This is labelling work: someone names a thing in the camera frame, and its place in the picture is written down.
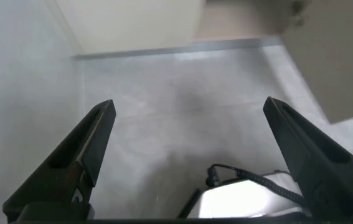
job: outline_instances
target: gray floor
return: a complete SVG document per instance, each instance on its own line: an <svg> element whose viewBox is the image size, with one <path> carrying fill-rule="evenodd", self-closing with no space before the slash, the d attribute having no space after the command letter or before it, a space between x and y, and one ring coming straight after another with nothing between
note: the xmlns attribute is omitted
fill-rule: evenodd
<svg viewBox="0 0 353 224"><path fill-rule="evenodd" d="M174 218L219 162L286 170L262 106L293 105L353 153L353 120L324 119L281 46L84 61L84 105L117 119L91 202L97 218Z"/></svg>

